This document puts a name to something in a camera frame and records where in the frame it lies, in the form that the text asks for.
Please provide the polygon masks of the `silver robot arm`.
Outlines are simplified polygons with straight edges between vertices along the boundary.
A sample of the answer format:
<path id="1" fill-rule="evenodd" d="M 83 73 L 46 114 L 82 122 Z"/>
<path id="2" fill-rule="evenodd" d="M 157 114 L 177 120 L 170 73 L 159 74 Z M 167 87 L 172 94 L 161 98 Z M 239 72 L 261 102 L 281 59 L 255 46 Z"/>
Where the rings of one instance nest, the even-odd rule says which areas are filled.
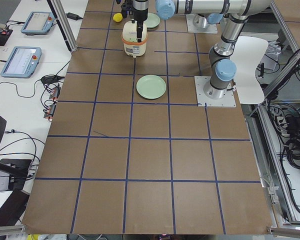
<path id="1" fill-rule="evenodd" d="M 212 76 L 204 87 L 211 99 L 221 99 L 227 92 L 237 67 L 230 56 L 249 16 L 260 13 L 270 5 L 269 0 L 157 0 L 155 8 L 159 17 L 168 20 L 174 14 L 229 14 L 220 41 L 209 52 Z"/>
<path id="2" fill-rule="evenodd" d="M 130 16 L 136 23 L 138 29 L 142 29 L 149 15 L 148 0 L 118 0 L 116 2 L 121 7 L 122 17 Z M 155 10 L 159 18 L 168 20 L 175 14 L 198 14 L 207 19 L 209 24 L 218 23 L 223 15 L 228 11 L 230 2 L 222 0 L 156 0 Z"/>

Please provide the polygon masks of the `green plate near arm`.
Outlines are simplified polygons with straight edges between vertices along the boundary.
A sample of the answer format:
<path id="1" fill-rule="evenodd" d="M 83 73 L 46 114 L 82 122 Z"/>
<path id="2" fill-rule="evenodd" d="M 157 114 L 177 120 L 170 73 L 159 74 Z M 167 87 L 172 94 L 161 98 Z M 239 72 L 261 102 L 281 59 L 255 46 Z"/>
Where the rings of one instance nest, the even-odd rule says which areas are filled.
<path id="1" fill-rule="evenodd" d="M 142 76 L 137 81 L 136 90 L 143 98 L 154 100 L 164 95 L 167 85 L 160 76 L 150 74 Z"/>
<path id="2" fill-rule="evenodd" d="M 160 24 L 160 21 L 161 19 L 157 14 L 149 12 L 144 24 L 146 25 L 147 29 L 154 29 Z"/>

